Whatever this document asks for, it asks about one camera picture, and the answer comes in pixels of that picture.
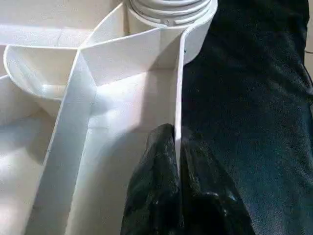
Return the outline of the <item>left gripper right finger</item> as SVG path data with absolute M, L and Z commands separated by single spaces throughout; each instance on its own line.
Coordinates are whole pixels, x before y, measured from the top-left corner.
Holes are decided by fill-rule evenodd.
M 181 147 L 184 232 L 187 235 L 250 235 L 252 222 L 234 182 L 210 149 Z

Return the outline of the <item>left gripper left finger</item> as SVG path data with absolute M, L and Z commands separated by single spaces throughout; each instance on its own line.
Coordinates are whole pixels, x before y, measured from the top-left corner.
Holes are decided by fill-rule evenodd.
M 120 233 L 177 235 L 180 224 L 174 127 L 163 124 L 149 133 L 145 152 L 129 181 Z

